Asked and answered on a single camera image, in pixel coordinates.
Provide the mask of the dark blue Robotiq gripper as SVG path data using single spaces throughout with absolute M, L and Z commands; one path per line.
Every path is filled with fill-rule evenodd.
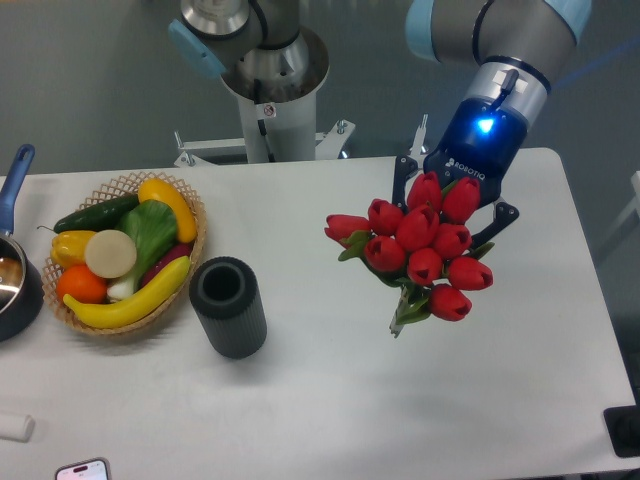
M 480 184 L 480 200 L 493 202 L 492 221 L 472 236 L 477 249 L 492 241 L 520 216 L 502 197 L 501 186 L 527 134 L 526 123 L 481 99 L 463 101 L 437 147 L 424 160 L 423 171 L 437 175 L 441 187 L 463 178 Z M 395 158 L 391 202 L 406 208 L 406 185 L 418 173 L 418 162 L 408 155 Z

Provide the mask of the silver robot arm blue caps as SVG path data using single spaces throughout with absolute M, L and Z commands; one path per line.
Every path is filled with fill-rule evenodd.
M 475 64 L 469 89 L 435 149 L 397 159 L 392 200 L 418 170 L 442 186 L 480 183 L 493 221 L 473 245 L 518 217 L 501 183 L 589 19 L 587 1 L 415 1 L 405 21 L 411 52 L 439 63 Z M 296 1 L 184 1 L 168 33 L 200 75 L 221 79 L 236 97 L 252 163 L 316 160 L 339 148 L 316 137 L 316 94 L 329 71 L 327 49 L 300 22 Z

